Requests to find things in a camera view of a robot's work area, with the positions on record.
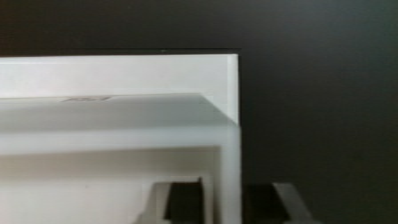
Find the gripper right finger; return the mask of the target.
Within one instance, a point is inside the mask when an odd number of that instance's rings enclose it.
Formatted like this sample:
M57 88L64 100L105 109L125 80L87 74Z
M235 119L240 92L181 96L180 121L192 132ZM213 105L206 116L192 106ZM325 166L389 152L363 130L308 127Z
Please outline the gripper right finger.
M244 187L244 224L304 224L309 209L292 183Z

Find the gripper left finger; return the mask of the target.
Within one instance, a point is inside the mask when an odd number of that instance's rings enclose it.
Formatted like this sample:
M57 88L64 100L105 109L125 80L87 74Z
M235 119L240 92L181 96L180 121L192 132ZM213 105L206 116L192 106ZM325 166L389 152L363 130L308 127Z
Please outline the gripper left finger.
M155 179L142 224L213 224L213 183L208 176Z

